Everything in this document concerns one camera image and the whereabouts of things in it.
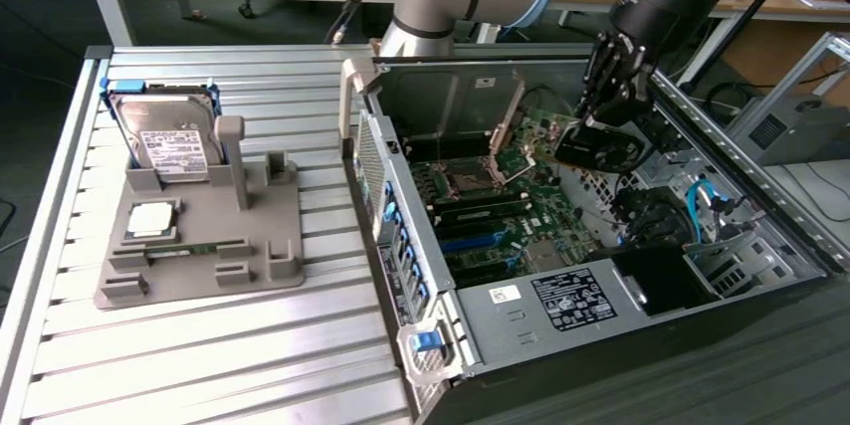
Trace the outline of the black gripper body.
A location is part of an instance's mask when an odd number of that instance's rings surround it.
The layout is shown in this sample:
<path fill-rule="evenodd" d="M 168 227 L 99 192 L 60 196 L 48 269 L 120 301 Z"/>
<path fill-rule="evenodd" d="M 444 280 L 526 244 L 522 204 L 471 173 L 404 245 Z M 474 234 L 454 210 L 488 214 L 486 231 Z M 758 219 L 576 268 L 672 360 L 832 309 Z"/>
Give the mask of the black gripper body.
<path fill-rule="evenodd" d="M 610 22 L 630 52 L 662 55 L 678 47 L 708 17 L 718 0 L 615 0 Z"/>

